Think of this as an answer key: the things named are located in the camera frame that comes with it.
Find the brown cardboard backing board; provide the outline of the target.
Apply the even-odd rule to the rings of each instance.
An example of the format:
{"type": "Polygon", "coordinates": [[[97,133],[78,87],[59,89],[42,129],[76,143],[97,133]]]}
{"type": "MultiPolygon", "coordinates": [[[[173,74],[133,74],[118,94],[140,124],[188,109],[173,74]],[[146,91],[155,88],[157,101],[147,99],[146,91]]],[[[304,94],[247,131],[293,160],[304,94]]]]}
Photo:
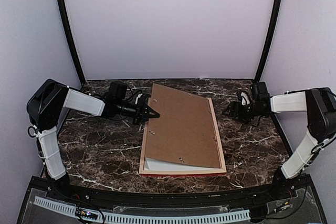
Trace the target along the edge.
{"type": "Polygon", "coordinates": [[[220,168],[208,100],[153,84],[149,106],[160,114],[148,121],[145,157],[160,161],[220,168]]]}

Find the autumn forest photo print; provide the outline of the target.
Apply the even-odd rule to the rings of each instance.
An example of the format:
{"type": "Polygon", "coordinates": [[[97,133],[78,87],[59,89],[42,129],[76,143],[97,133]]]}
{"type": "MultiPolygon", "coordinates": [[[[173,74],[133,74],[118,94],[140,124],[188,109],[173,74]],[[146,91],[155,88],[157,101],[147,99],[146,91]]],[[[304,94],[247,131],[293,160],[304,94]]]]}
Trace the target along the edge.
{"type": "Polygon", "coordinates": [[[152,171],[177,172],[177,171],[189,171],[189,170],[190,171],[212,170],[214,168],[177,164],[177,163],[160,161],[152,158],[145,158],[145,169],[152,171]]]}

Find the red wooden picture frame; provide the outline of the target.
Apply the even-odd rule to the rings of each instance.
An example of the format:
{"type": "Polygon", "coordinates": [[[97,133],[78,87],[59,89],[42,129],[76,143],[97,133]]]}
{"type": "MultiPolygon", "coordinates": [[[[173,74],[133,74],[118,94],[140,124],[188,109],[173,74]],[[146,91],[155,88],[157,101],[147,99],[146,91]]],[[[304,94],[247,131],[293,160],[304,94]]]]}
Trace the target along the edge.
{"type": "Polygon", "coordinates": [[[225,175],[226,174],[226,165],[224,159],[224,153],[222,148],[222,143],[220,141],[221,137],[219,134],[219,129],[217,125],[217,119],[214,111],[214,106],[211,98],[206,98],[209,103],[210,112],[213,118],[213,126],[215,132],[214,141],[217,145],[217,153],[220,161],[220,168],[212,169],[212,170],[199,170],[199,171],[177,171],[177,172],[166,172],[166,171],[152,171],[145,169],[145,149],[146,149],[146,138],[147,134],[149,133],[148,130],[148,122],[145,123],[144,132],[143,132],[143,139],[142,139],[142,149],[140,155],[140,167],[139,167],[139,174],[141,176],[151,176],[151,177],[187,177],[187,176],[215,176],[215,175],[225,175]]]}

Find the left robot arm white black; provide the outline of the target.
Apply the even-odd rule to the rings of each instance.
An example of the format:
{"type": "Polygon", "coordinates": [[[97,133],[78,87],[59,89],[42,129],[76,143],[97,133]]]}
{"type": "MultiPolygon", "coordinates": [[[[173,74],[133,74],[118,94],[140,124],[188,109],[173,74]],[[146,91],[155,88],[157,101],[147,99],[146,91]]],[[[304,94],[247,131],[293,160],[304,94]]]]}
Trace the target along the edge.
{"type": "Polygon", "coordinates": [[[149,94],[138,91],[127,98],[127,89],[125,83],[115,81],[110,83],[109,90],[103,95],[92,95],[48,79],[36,91],[26,106],[31,123],[28,135],[37,140],[39,157],[51,179],[60,180],[68,176],[57,139],[57,125],[63,109],[108,120],[113,120],[115,116],[131,118],[134,125],[160,117],[148,105],[149,94]]]}

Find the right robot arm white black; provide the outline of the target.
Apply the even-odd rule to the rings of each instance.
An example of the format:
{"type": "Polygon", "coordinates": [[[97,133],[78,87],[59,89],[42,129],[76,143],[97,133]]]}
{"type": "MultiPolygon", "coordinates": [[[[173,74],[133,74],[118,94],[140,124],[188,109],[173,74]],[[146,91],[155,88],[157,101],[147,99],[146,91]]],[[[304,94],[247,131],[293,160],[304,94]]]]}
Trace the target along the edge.
{"type": "Polygon", "coordinates": [[[250,85],[249,93],[237,91],[237,100],[222,112],[241,123],[285,112],[306,112],[307,131],[294,153],[274,174],[275,183],[268,187],[268,195],[273,200],[287,193],[287,180],[296,178],[335,141],[335,94],[325,87],[271,96],[265,82],[256,82],[250,85]]]}

